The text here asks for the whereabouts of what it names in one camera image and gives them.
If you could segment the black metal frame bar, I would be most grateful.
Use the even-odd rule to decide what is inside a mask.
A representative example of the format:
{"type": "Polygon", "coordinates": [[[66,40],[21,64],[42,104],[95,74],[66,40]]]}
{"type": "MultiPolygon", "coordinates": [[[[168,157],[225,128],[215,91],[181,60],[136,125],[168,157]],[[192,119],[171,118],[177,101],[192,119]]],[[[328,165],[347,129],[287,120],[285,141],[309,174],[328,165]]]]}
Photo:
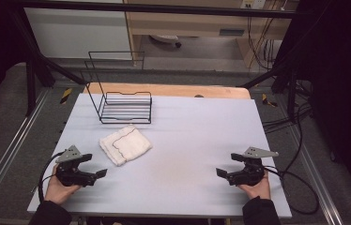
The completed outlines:
{"type": "Polygon", "coordinates": [[[49,1],[49,0],[13,0],[12,3],[22,8],[168,13],[168,14],[235,16],[235,17],[256,17],[256,18],[276,18],[276,19],[294,19],[297,17],[305,17],[310,15],[309,12],[302,12],[302,11],[235,9],[235,8],[223,8],[223,7],[190,7],[190,6],[146,5],[146,4],[49,1]]]}

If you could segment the aluminium floor rail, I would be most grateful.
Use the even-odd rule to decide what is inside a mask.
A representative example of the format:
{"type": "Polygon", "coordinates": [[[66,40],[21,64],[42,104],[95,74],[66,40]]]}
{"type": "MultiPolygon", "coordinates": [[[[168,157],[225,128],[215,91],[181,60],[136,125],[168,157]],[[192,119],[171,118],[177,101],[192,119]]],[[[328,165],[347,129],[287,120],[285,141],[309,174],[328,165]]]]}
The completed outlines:
{"type": "Polygon", "coordinates": [[[23,145],[23,142],[25,138],[27,137],[31,127],[34,125],[36,119],[38,118],[40,111],[42,107],[44,106],[47,97],[51,94],[52,90],[48,88],[44,88],[40,94],[38,95],[38,99],[36,101],[37,106],[36,108],[31,112],[30,115],[26,116],[23,119],[23,122],[19,129],[17,130],[15,136],[11,140],[9,146],[7,147],[5,153],[3,156],[0,158],[0,184],[2,180],[4,179],[8,168],[12,164],[12,161],[14,158],[17,156],[21,146],[23,145]]]}
{"type": "Polygon", "coordinates": [[[326,187],[321,174],[316,168],[313,158],[309,154],[308,148],[303,143],[302,132],[296,127],[290,127],[290,133],[298,147],[298,157],[300,158],[310,183],[318,196],[322,212],[328,222],[328,225],[343,225],[341,215],[328,192],[328,188],[326,187]]]}

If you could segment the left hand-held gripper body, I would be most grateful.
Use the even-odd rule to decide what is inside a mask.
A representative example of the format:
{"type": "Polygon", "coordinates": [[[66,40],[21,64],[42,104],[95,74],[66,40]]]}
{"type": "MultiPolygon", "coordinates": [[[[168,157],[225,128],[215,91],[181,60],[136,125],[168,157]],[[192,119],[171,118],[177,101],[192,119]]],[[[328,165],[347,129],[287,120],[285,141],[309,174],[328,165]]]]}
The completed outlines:
{"type": "Polygon", "coordinates": [[[95,174],[79,170],[78,158],[82,155],[79,149],[72,145],[56,160],[56,176],[64,186],[79,185],[93,186],[96,182],[95,174]]]}

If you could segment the black wire rack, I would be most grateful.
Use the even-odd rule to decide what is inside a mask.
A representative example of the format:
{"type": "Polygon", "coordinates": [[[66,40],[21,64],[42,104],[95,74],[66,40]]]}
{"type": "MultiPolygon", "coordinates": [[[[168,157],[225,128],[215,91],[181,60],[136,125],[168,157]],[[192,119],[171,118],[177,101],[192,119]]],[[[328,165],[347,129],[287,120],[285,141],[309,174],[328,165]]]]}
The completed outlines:
{"type": "Polygon", "coordinates": [[[120,91],[105,87],[108,75],[115,71],[143,70],[145,53],[141,51],[92,51],[81,72],[86,81],[98,119],[102,124],[150,124],[152,95],[149,91],[120,91]]]}

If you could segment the black metal frame strut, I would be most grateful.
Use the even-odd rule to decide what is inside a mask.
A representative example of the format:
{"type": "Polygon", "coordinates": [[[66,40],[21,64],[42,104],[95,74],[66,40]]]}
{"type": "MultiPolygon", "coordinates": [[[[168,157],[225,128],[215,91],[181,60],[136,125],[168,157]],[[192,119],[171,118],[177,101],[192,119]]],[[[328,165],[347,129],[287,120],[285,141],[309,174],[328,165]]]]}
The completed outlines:
{"type": "Polygon", "coordinates": [[[32,30],[26,25],[26,17],[23,17],[21,9],[16,7],[10,8],[8,16],[10,17],[10,22],[14,27],[15,33],[19,36],[20,46],[24,50],[27,83],[27,116],[37,107],[36,79],[39,79],[44,87],[52,87],[54,85],[55,80],[51,70],[64,75],[78,84],[85,84],[83,79],[60,67],[41,53],[32,30]]]}
{"type": "Polygon", "coordinates": [[[326,45],[326,29],[324,20],[294,19],[283,39],[280,52],[275,61],[274,68],[251,82],[242,84],[242,87],[249,89],[255,84],[274,77],[275,82],[271,90],[287,93],[287,115],[292,121],[296,120],[295,100],[297,94],[297,80],[312,81],[316,72],[322,65],[324,56],[323,47],[326,45]]]}

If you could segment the white cabinet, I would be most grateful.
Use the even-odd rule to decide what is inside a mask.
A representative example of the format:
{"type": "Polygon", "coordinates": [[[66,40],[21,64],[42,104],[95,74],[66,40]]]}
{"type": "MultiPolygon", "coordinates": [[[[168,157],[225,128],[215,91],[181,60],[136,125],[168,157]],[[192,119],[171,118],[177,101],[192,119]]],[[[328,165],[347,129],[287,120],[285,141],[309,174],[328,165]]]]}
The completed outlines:
{"type": "Polygon", "coordinates": [[[40,51],[51,58],[131,59],[122,12],[27,8],[40,51]]]}

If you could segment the white wall socket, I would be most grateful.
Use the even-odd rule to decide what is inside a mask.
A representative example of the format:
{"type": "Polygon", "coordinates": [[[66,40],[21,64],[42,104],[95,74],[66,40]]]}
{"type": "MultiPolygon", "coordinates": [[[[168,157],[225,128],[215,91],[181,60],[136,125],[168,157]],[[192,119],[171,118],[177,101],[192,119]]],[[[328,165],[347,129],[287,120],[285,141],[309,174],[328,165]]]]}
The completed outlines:
{"type": "Polygon", "coordinates": [[[266,3],[266,0],[242,0],[241,8],[247,9],[262,9],[266,3]]]}

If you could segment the white power strip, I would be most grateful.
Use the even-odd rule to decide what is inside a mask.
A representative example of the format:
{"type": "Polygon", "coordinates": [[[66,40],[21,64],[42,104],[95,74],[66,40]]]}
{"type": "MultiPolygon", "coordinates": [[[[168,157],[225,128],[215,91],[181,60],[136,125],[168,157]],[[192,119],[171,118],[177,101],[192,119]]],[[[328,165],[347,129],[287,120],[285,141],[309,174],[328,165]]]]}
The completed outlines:
{"type": "Polygon", "coordinates": [[[151,37],[159,42],[174,44],[177,48],[182,46],[179,42],[178,36],[151,35],[151,37]]]}

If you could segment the light wooden desk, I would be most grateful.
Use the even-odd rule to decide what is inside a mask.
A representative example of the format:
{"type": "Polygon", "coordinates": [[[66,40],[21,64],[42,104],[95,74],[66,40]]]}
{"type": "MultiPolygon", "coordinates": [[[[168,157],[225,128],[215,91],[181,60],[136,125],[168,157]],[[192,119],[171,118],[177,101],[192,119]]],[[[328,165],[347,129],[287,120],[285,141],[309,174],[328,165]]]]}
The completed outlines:
{"type": "MultiPolygon", "coordinates": [[[[240,7],[241,1],[123,0],[125,4],[247,9],[240,7]]],[[[294,11],[297,6],[298,0],[266,0],[262,9],[294,11]]],[[[126,18],[132,49],[137,48],[137,37],[142,35],[234,38],[247,68],[254,66],[263,43],[282,40],[291,23],[289,19],[141,12],[128,12],[126,18]]]]}

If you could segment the white towel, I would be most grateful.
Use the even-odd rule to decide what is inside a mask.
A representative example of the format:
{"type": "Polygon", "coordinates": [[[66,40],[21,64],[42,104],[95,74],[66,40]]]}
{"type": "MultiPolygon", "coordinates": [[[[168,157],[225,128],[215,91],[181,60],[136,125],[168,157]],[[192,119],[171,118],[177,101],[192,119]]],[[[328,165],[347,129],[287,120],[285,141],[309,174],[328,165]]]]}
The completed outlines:
{"type": "Polygon", "coordinates": [[[101,138],[99,146],[115,166],[122,166],[153,147],[148,138],[134,125],[128,125],[101,138]]]}

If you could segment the person's left hand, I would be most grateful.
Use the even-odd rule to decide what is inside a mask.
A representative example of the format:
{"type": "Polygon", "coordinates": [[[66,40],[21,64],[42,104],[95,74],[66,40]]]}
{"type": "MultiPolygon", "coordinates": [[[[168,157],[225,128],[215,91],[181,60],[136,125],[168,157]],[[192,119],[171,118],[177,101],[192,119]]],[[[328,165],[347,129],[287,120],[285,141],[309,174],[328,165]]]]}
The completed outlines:
{"type": "Polygon", "coordinates": [[[48,183],[44,200],[61,205],[65,203],[72,194],[78,191],[81,186],[64,186],[56,176],[56,168],[57,166],[53,167],[52,177],[48,183]]]}

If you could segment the wooden table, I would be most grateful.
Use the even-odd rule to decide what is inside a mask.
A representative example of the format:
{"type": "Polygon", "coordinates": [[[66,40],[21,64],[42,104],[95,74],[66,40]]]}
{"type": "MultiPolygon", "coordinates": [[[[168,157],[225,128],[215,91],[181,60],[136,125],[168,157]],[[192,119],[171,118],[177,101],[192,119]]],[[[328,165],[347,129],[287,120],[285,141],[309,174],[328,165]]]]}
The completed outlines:
{"type": "Polygon", "coordinates": [[[216,85],[176,85],[151,83],[92,82],[84,90],[84,94],[100,94],[101,92],[150,92],[153,96],[203,98],[238,98],[250,99],[250,92],[245,88],[216,85]]]}

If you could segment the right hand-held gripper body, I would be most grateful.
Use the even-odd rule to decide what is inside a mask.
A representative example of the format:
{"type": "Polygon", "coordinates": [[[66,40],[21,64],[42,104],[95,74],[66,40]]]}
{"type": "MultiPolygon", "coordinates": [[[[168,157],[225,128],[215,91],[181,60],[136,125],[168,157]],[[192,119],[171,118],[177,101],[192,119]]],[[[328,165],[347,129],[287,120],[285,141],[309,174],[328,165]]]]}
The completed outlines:
{"type": "Polygon", "coordinates": [[[243,162],[244,168],[239,172],[229,172],[227,174],[226,180],[229,182],[230,186],[256,185],[265,174],[262,158],[274,158],[277,157],[279,153],[256,147],[249,147],[240,155],[246,158],[243,162]]]}

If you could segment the person's right hand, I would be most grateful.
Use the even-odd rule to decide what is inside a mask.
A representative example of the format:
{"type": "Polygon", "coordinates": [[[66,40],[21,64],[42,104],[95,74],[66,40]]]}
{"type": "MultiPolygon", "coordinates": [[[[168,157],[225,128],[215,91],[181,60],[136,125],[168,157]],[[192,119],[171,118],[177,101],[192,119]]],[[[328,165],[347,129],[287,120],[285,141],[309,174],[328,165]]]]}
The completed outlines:
{"type": "Polygon", "coordinates": [[[271,199],[268,172],[265,172],[263,178],[256,185],[239,185],[238,187],[243,190],[251,200],[256,197],[265,200],[271,199]]]}

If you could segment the yellow black tape strip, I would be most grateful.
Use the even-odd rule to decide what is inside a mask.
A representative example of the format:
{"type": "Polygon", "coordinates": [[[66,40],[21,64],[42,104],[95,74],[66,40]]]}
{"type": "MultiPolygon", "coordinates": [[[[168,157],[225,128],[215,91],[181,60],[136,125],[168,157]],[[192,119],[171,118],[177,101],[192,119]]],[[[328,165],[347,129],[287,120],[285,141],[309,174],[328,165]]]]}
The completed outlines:
{"type": "Polygon", "coordinates": [[[64,93],[63,93],[63,96],[61,97],[60,99],[60,104],[65,104],[69,98],[69,95],[71,94],[72,92],[72,88],[67,88],[64,93]]]}
{"type": "Polygon", "coordinates": [[[266,94],[262,94],[262,103],[271,107],[278,107],[278,104],[273,101],[269,101],[266,94]]]}

